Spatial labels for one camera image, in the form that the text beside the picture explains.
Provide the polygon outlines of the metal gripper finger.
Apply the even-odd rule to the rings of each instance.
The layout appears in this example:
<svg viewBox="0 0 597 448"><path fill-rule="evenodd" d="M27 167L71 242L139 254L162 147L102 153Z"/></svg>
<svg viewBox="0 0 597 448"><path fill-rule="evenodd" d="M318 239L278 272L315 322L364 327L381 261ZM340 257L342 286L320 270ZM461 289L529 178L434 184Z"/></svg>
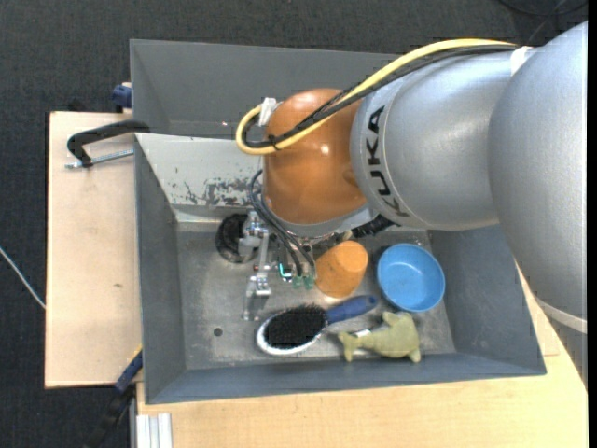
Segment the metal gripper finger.
<svg viewBox="0 0 597 448"><path fill-rule="evenodd" d="M241 256L252 256L255 251L266 251L269 244L270 233L264 221L256 211L251 210L246 215L242 224L238 251Z"/></svg>
<svg viewBox="0 0 597 448"><path fill-rule="evenodd" d="M266 274L257 273L249 276L243 299L243 320L254 321L259 319L270 295L271 288Z"/></svg>

